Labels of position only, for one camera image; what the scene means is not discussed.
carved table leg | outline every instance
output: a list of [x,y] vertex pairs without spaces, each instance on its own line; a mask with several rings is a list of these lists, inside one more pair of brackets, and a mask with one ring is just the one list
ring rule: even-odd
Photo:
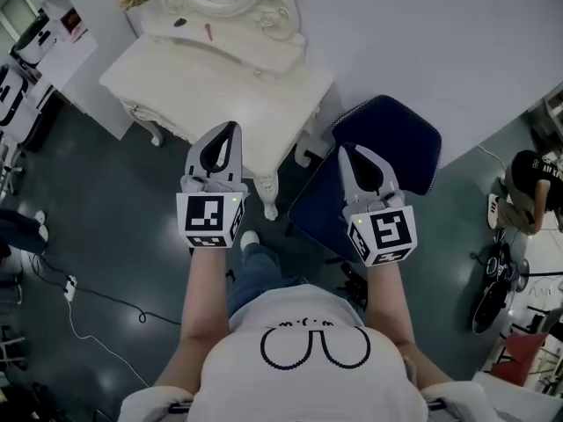
[[137,122],[141,127],[148,130],[149,133],[152,134],[152,139],[150,140],[152,142],[152,145],[156,145],[157,147],[160,147],[162,145],[163,136],[162,133],[160,133],[160,130],[158,129],[156,123],[150,122],[148,120],[142,120],[136,117],[135,122]]
[[305,156],[307,147],[309,147],[310,139],[311,139],[311,135],[306,131],[303,131],[301,132],[301,134],[299,135],[299,139],[297,140],[295,159],[296,159],[296,163],[298,163],[301,167],[308,167],[309,164],[311,163],[311,159]]
[[277,171],[266,177],[256,177],[254,185],[258,196],[264,203],[264,216],[269,221],[275,221],[278,216],[278,208],[275,207],[275,198],[278,196],[279,190]]

white cable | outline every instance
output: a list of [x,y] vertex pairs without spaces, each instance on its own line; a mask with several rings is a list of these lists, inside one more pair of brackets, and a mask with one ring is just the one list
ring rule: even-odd
[[133,371],[133,373],[137,376],[137,378],[139,380],[141,380],[143,382],[143,384],[147,387],[150,388],[149,384],[137,373],[137,371],[133,368],[133,366],[131,366],[131,364],[129,363],[129,361],[127,361],[125,358],[122,358],[120,355],[118,355],[116,352],[114,352],[113,350],[110,350],[109,348],[107,348],[104,343],[102,341],[100,341],[98,338],[96,338],[95,336],[92,335],[88,335],[88,336],[80,336],[77,331],[74,328],[74,324],[72,323],[72,305],[70,305],[70,302],[68,300],[66,300],[66,303],[68,303],[69,305],[69,321],[70,321],[70,328],[72,329],[72,331],[74,332],[75,336],[78,339],[94,339],[98,344],[100,344],[102,347],[104,347],[109,353],[111,353],[114,356],[117,356],[120,360],[122,360],[125,364],[127,364],[129,366],[129,368]]
[[506,166],[504,165],[504,163],[502,162],[502,160],[501,160],[498,156],[496,156],[494,153],[491,153],[489,150],[483,149],[480,145],[478,145],[477,147],[479,147],[481,150],[483,150],[483,151],[484,151],[485,153],[487,153],[488,155],[490,155],[490,156],[496,158],[496,160],[497,160],[499,163],[501,163],[502,169],[504,169],[504,170],[507,169]]

chair backrest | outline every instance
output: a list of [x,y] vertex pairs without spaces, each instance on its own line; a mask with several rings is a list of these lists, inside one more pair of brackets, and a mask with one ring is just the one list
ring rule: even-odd
[[563,307],[552,309],[548,312],[545,317],[542,318],[537,330],[542,333],[549,333],[549,330],[553,328],[555,324],[559,323],[559,320],[563,317]]
[[504,341],[504,346],[513,360],[531,367],[546,338],[547,333],[522,334],[512,331]]
[[352,142],[373,150],[395,171],[400,188],[430,192],[442,152],[440,133],[394,98],[381,95],[341,116],[333,124],[336,148]]

white sneaker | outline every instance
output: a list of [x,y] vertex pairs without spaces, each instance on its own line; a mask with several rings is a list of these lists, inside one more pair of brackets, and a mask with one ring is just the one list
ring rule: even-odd
[[491,229],[496,229],[497,222],[499,221],[499,196],[493,193],[489,194],[488,208],[486,219],[489,222]]
[[45,219],[47,218],[47,216],[45,215],[45,213],[41,210],[39,210],[37,213],[35,213],[35,216],[33,217],[33,219],[35,219],[37,222],[39,222],[41,225],[45,224]]
[[39,227],[39,236],[43,238],[43,241],[48,242],[49,240],[49,231],[45,225],[41,225]]
[[240,250],[245,251],[245,248],[249,244],[260,244],[260,238],[256,234],[256,231],[245,231],[240,237]]

fiducial marker cube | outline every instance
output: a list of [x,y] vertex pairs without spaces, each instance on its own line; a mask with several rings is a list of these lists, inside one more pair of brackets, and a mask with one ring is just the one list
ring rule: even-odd
[[417,245],[413,207],[351,215],[347,233],[366,266],[401,261]]
[[243,193],[177,193],[176,206],[190,247],[231,247],[245,214]]

